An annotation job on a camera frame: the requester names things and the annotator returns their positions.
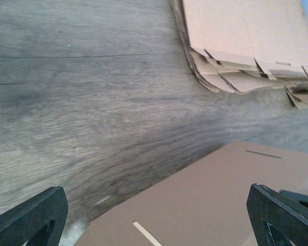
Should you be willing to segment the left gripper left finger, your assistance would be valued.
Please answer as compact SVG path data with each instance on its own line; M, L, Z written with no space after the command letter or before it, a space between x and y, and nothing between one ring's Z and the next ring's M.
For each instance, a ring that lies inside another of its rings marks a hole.
M68 214L63 187L50 187L0 215L0 245L59 245Z

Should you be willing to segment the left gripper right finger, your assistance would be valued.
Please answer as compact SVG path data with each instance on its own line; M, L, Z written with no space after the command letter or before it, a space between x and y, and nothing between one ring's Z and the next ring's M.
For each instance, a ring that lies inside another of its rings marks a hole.
M308 195L255 183L247 212L258 245L308 245Z

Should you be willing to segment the cardboard box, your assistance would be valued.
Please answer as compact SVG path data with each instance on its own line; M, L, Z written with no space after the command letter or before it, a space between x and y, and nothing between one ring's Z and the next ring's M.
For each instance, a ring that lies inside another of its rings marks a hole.
M252 245L252 184L308 195L308 154L232 142L94 220L77 245Z

